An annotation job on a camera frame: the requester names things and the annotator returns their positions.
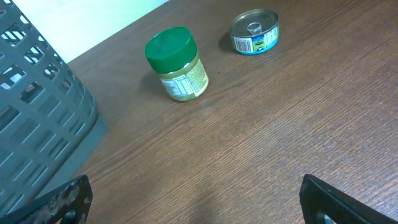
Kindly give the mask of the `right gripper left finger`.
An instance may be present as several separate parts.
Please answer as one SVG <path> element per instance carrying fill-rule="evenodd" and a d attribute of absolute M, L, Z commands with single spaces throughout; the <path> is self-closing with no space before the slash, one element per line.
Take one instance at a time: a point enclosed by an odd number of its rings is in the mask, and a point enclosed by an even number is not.
<path fill-rule="evenodd" d="M 1 218 L 1 223 L 85 224 L 93 200 L 87 175 L 68 181 Z"/>

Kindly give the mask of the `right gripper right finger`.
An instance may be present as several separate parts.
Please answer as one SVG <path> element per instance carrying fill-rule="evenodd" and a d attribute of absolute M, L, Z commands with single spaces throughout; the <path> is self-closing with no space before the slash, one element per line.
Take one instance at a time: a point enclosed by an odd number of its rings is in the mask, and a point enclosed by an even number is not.
<path fill-rule="evenodd" d="M 299 197 L 306 224 L 397 224 L 397 221 L 311 174 L 304 175 Z"/>

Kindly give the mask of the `pull-tab tin can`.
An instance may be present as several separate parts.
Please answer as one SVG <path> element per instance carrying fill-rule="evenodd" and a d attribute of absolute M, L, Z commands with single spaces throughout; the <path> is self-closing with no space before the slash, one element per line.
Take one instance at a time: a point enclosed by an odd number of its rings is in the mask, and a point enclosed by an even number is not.
<path fill-rule="evenodd" d="M 279 40 L 279 15 L 267 9 L 246 11 L 232 20 L 229 33 L 233 48 L 243 55 L 257 55 Z"/>

